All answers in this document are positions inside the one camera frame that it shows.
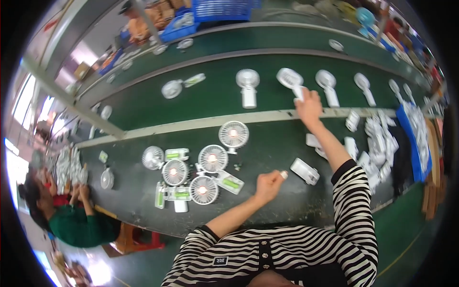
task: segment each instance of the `hair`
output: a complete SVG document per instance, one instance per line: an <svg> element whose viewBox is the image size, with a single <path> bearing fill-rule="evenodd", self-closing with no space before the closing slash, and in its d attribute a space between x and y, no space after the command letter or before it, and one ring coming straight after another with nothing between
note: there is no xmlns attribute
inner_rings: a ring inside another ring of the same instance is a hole
<svg viewBox="0 0 459 287"><path fill-rule="evenodd" d="M26 204L30 211L30 217L35 223L47 232L53 233L50 228L50 224L46 219L43 211L37 206L37 200L40 199L40 188L35 183L31 174L26 175L24 184L20 184L17 187L19 196L26 201Z"/></svg>
<svg viewBox="0 0 459 287"><path fill-rule="evenodd" d="M403 21L399 17L394 17L394 22L403 27Z"/></svg>

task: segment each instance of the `red shirt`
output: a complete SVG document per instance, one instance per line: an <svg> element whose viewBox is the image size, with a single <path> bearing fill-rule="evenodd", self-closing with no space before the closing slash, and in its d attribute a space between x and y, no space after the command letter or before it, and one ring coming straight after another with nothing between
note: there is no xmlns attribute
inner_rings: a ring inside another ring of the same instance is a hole
<svg viewBox="0 0 459 287"><path fill-rule="evenodd" d="M399 32L398 29L395 27L395 22L394 22L394 20L392 20L392 19L388 19L388 20L387 20L386 28L384 29L384 34L387 34L387 33L389 33L390 35L392 35L392 37L394 37L395 40L398 41L400 32Z"/></svg>

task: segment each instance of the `cap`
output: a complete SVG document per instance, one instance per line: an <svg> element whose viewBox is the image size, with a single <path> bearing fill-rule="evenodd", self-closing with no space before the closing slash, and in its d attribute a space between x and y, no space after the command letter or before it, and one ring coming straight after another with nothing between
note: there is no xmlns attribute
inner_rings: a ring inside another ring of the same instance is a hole
<svg viewBox="0 0 459 287"><path fill-rule="evenodd" d="M118 15L125 13L127 10L131 8L132 8L132 2L131 0L128 0L123 4L123 6L121 7L121 10L118 12Z"/></svg>

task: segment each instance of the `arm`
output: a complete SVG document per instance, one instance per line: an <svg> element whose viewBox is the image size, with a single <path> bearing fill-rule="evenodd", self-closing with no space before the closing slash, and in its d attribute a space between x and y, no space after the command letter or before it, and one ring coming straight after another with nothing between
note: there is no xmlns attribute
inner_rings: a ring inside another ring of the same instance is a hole
<svg viewBox="0 0 459 287"><path fill-rule="evenodd" d="M316 136L330 163L333 172L351 159L340 141L324 126L319 116L322 114L322 104L316 91L303 89L303 101L295 100L298 115L308 130Z"/></svg>
<svg viewBox="0 0 459 287"><path fill-rule="evenodd" d="M219 238L235 231L252 214L276 197L284 180L278 170L269 174L260 174L257 179L257 191L254 196L214 218L206 226Z"/></svg>

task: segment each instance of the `hand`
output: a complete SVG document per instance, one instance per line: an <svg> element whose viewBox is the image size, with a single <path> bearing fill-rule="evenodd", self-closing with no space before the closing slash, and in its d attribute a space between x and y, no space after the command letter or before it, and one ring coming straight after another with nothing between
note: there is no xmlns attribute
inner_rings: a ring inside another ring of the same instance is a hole
<svg viewBox="0 0 459 287"><path fill-rule="evenodd" d="M312 133L315 127L320 126L322 122L319 116L322 114L322 103L317 91L309 91L303 88L303 101L295 99L295 107L297 108L298 116Z"/></svg>
<svg viewBox="0 0 459 287"><path fill-rule="evenodd" d="M87 185L80 186L80 195L83 200L89 199L89 188Z"/></svg>
<svg viewBox="0 0 459 287"><path fill-rule="evenodd" d="M274 170L269 174L260 174L257 179L257 192L254 196L257 203L264 206L275 199L279 192L280 185L284 181L284 177L278 170Z"/></svg>

